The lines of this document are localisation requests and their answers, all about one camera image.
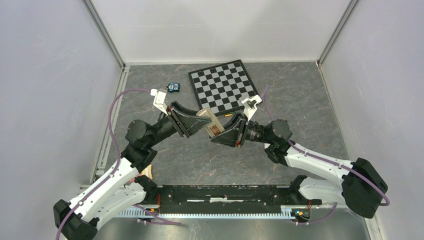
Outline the beige remote control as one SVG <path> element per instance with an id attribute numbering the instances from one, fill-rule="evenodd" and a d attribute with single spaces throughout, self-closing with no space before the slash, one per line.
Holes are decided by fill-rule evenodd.
<path id="1" fill-rule="evenodd" d="M 208 118 L 210 122 L 205 126 L 206 131 L 209 134 L 211 138 L 223 133 L 225 131 L 225 128 L 220 123 L 216 115 L 212 112 L 212 110 L 209 107 L 205 107 L 202 110 L 198 111 L 196 113 L 196 116 Z"/>

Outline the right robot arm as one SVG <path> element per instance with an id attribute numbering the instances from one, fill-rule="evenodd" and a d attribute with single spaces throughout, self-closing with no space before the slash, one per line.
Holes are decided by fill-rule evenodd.
<path id="1" fill-rule="evenodd" d="M 288 191 L 295 204 L 306 200 L 341 203 L 367 219 L 372 219 L 379 207 L 390 205 L 388 185 L 371 162 L 361 157 L 355 161 L 338 159 L 312 151 L 290 139 L 293 133 L 286 120 L 261 125 L 237 113 L 225 125 L 213 123 L 210 131 L 213 143 L 234 148 L 240 148 L 245 141 L 263 143 L 267 146 L 264 152 L 273 163 L 319 176 L 320 179 L 296 178 L 295 187 Z"/>

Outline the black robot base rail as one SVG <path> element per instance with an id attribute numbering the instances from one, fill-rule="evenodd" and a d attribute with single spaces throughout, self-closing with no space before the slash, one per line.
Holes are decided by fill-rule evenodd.
<path id="1" fill-rule="evenodd" d="M 282 206 L 322 204 L 289 185 L 159 185 L 140 205 L 157 205 L 161 214 L 277 214 Z"/>

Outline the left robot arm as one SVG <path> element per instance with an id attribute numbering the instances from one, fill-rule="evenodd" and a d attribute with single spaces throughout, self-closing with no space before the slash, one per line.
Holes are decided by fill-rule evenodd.
<path id="1" fill-rule="evenodd" d="M 157 155 L 153 146 L 175 133 L 189 138 L 212 121 L 176 101 L 164 113 L 154 125 L 140 119 L 132 121 L 125 136 L 128 145 L 118 153 L 114 165 L 84 192 L 54 205 L 57 239 L 63 235 L 68 240 L 92 240 L 101 227 L 125 209 L 142 201 L 151 204 L 156 200 L 157 190 L 151 186 L 152 182 L 137 177 Z M 122 190 L 132 178 L 136 181 Z"/>

